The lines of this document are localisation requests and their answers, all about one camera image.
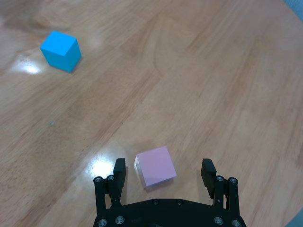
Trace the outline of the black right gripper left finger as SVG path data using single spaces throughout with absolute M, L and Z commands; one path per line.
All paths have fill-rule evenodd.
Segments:
M 121 194 L 126 177 L 126 165 L 124 158 L 118 158 L 115 162 L 113 174 L 107 178 L 97 176 L 93 179 L 95 187 L 96 209 L 106 210 L 105 195 L 111 200 L 111 207 L 121 207 Z

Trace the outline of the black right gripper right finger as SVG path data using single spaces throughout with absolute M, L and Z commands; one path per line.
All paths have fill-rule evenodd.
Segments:
M 225 179 L 223 176 L 217 175 L 212 160 L 208 158 L 202 160 L 201 177 L 213 200 L 214 207 L 223 209 L 225 198 L 227 210 L 239 210 L 238 180 L 236 178 Z

